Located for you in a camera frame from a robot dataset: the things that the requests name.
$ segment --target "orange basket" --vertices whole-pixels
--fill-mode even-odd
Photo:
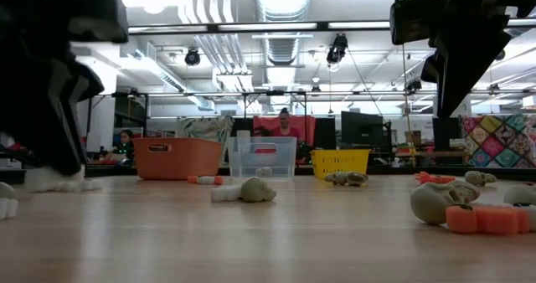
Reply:
[[[147,180],[186,180],[218,174],[222,145],[197,138],[135,138],[137,175]]]

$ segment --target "woman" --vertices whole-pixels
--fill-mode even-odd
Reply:
[[[132,160],[134,158],[134,142],[132,141],[134,133],[130,129],[125,129],[121,131],[119,136],[121,143],[106,154],[104,158],[106,161],[122,161],[125,158]]]
[[[280,125],[271,131],[271,136],[292,136],[300,140],[300,131],[291,127],[291,115],[287,108],[283,108],[279,113]]]

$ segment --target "yellow basket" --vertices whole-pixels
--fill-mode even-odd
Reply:
[[[367,172],[369,149],[314,150],[311,152],[312,170],[320,179],[339,171]]]

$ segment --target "cardboard box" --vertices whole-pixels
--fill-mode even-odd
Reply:
[[[420,137],[420,131],[412,131],[411,132],[411,134],[413,135],[412,137],[410,137],[410,132],[409,131],[405,131],[404,134],[405,134],[405,142],[407,142],[407,143],[413,142],[413,145],[415,145],[415,146],[419,146],[419,145],[422,144],[422,139]]]

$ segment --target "wooden floor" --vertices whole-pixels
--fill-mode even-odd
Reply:
[[[209,186],[103,178],[84,194],[22,194],[0,222],[0,282],[535,282],[536,234],[423,225],[415,181],[269,183],[273,203],[211,203]],[[515,182],[485,188],[500,203]]]

